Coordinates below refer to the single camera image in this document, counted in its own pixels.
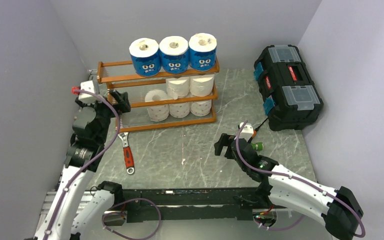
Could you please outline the blue roll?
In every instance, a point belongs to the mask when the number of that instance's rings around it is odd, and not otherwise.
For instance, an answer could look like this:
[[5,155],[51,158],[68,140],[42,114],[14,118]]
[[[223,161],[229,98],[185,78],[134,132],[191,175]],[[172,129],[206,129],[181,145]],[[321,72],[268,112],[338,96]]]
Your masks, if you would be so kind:
[[144,77],[157,75],[162,67],[159,43],[151,38],[139,38],[129,46],[135,72]]
[[189,65],[192,69],[205,72],[216,63],[217,39],[209,33],[196,33],[190,37]]
[[189,66],[189,43],[182,36],[167,36],[159,43],[161,65],[165,72],[180,74]]

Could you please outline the orange wooden two-tier shelf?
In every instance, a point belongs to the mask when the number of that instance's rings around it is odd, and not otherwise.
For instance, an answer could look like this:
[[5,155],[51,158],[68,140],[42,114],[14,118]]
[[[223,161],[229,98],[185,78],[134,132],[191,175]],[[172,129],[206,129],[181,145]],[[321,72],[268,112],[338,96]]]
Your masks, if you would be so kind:
[[[180,104],[185,102],[197,102],[197,101],[207,101],[207,100],[216,100],[218,98],[218,92],[216,85],[213,85],[212,92],[208,96],[191,96],[184,97],[179,99],[167,99],[167,100],[156,100],[156,101],[145,101],[145,95],[148,91],[155,89],[157,87],[164,87],[166,84],[167,78],[180,78],[180,77],[191,77],[191,76],[202,76],[216,74],[220,72],[219,60],[215,59],[215,65],[208,71],[198,71],[195,69],[187,69],[185,72],[179,74],[172,74],[166,71],[160,71],[155,76],[141,76],[136,73],[134,74],[124,74],[124,75],[115,75],[112,74],[110,68],[120,68],[125,66],[132,66],[133,63],[131,60],[128,61],[116,61],[116,62],[98,62],[96,77],[100,84],[106,84],[108,90],[122,90],[128,92],[128,99],[130,102],[131,108],[147,108],[155,107],[159,105],[168,105],[168,104]],[[162,122],[151,122],[148,125],[139,125],[139,122],[135,122],[135,126],[128,125],[125,120],[123,122],[122,132],[139,132],[139,131],[148,131],[148,130],[157,130],[165,128],[176,128],[184,127],[191,125],[199,124],[209,124],[214,123],[217,120],[214,103],[212,102],[211,110],[209,112],[209,117],[195,117],[191,119],[179,119],[175,118],[171,122],[162,121]]]

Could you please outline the white roll sideways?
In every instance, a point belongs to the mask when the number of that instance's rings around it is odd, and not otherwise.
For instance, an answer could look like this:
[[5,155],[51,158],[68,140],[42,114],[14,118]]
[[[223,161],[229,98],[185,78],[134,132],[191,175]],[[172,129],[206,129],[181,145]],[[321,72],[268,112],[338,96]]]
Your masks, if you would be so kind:
[[196,75],[189,78],[189,92],[193,96],[208,96],[213,89],[215,74]]

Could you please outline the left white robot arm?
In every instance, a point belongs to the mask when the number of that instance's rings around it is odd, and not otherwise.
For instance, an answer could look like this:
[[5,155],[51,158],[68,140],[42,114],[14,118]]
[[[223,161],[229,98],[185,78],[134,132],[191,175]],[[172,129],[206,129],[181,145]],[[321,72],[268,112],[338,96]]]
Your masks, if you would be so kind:
[[73,133],[66,152],[61,179],[55,197],[34,240],[84,240],[93,220],[108,209],[117,210],[124,203],[123,187],[111,181],[100,183],[82,211],[78,211],[87,185],[96,173],[104,152],[115,142],[107,143],[111,119],[131,111],[128,93],[110,90],[116,103],[109,103],[99,93],[89,93],[92,103],[75,99],[80,110],[72,124]]

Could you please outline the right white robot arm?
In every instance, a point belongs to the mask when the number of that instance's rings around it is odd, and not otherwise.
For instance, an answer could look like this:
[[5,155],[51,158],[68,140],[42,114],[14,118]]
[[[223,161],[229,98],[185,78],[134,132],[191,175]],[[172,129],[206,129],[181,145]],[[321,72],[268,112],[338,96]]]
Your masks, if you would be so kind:
[[338,240],[357,236],[364,215],[353,192],[344,186],[339,189],[308,180],[287,169],[276,160],[259,155],[247,142],[223,133],[214,144],[214,154],[235,160],[241,170],[259,183],[251,198],[260,207],[286,207],[319,222]]

